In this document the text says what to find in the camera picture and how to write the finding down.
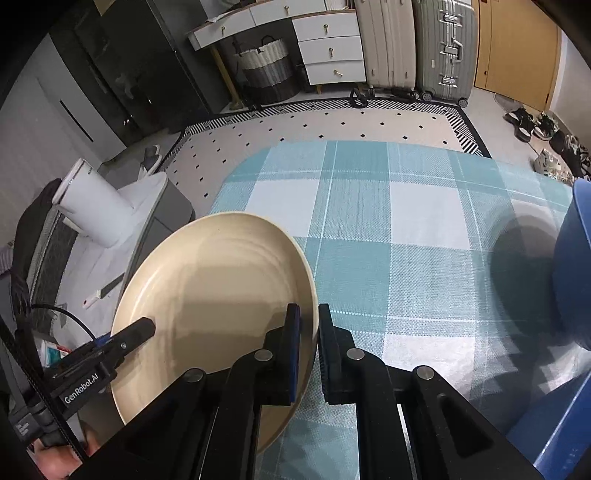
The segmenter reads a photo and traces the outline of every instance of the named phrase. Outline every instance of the teal plaid bedsheet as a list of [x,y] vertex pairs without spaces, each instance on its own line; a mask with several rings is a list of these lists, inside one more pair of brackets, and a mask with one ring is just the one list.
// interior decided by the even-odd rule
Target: teal plaid bedsheet
[[[431,365],[505,431],[588,358],[554,320],[551,257],[570,201],[565,185],[488,158],[317,141],[246,159],[211,213],[281,225],[358,347],[394,367]],[[324,403],[318,362],[257,475],[358,478],[355,407]]]

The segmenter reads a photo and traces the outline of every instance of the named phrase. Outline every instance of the black cable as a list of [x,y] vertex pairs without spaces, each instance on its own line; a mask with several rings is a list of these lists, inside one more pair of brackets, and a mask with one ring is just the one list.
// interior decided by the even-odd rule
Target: black cable
[[80,319],[76,318],[74,315],[72,315],[67,310],[61,309],[59,307],[54,307],[53,305],[49,305],[47,303],[34,303],[33,305],[31,305],[31,309],[46,309],[46,310],[54,310],[56,312],[63,313],[64,315],[66,315],[66,316],[70,317],[72,320],[74,320],[78,325],[80,325],[84,329],[84,331],[86,333],[88,333],[90,338],[92,338],[93,340],[96,340],[96,337],[90,331],[90,329],[86,325],[84,325],[84,323],[82,323],[80,321]]
[[349,105],[353,108],[366,108],[368,105],[368,98],[361,93],[357,87],[353,87],[349,95]]

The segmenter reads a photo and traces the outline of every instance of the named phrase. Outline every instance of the white drawer cabinet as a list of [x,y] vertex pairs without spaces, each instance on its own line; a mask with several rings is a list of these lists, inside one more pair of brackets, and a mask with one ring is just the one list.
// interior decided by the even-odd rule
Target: white drawer cabinet
[[328,61],[306,65],[311,85],[339,82],[364,82],[363,60]]
[[299,43],[304,64],[323,61],[363,60],[361,37],[335,37]]
[[338,12],[293,19],[298,41],[359,35],[355,12]]
[[215,23],[207,24],[197,30],[194,30],[189,39],[193,48],[206,47],[218,40],[234,35],[243,30],[254,28],[255,21],[252,19],[251,9],[245,8],[239,12],[227,15]]
[[282,18],[325,12],[324,0],[269,0],[250,7],[256,25]]

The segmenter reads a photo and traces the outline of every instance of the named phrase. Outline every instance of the wooden table leg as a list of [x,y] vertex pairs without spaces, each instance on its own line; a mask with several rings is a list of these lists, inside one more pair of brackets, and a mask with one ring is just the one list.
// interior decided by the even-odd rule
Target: wooden table leg
[[240,108],[244,108],[244,103],[242,103],[242,100],[240,100],[238,91],[236,90],[236,87],[234,87],[234,83],[232,82],[232,78],[230,77],[230,74],[228,73],[226,66],[223,64],[222,56],[217,50],[217,47],[215,45],[211,45],[209,48],[212,52],[213,59],[216,62],[217,69],[220,71],[220,74],[222,74],[223,81],[226,84],[226,87],[228,87],[230,95],[232,95],[232,103],[230,104],[230,110],[238,110]]

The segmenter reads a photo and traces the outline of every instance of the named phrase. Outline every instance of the human hand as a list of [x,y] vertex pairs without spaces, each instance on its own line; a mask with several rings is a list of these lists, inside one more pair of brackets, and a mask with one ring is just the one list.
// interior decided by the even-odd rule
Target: human hand
[[[85,436],[86,453],[92,455],[100,448],[96,433],[85,426]],[[33,459],[47,480],[63,480],[82,464],[69,445],[45,448],[41,440],[35,440],[33,448]]]

